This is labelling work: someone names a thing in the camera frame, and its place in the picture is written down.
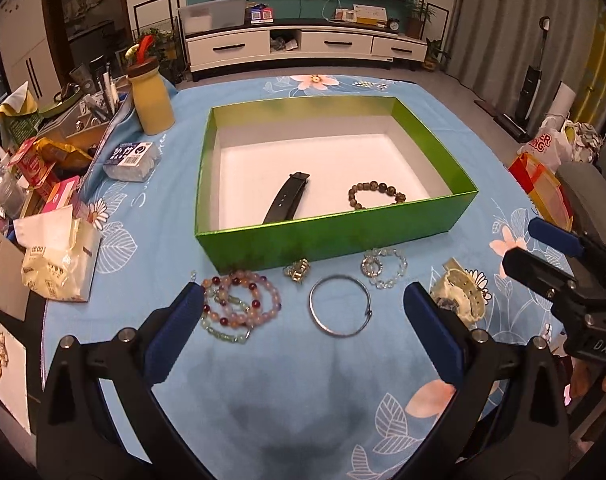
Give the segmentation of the right hand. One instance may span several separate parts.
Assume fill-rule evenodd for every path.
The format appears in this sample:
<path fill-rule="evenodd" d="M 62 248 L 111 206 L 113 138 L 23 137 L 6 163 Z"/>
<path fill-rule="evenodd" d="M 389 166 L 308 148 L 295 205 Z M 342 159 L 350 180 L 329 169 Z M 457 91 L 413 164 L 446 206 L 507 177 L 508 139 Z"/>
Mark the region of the right hand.
<path fill-rule="evenodd" d="M 570 382 L 570 398 L 578 399 L 588 393 L 591 386 L 599 384 L 606 393 L 606 376 L 598 379 L 598 370 L 587 362 L 573 360 L 573 373 Z"/>

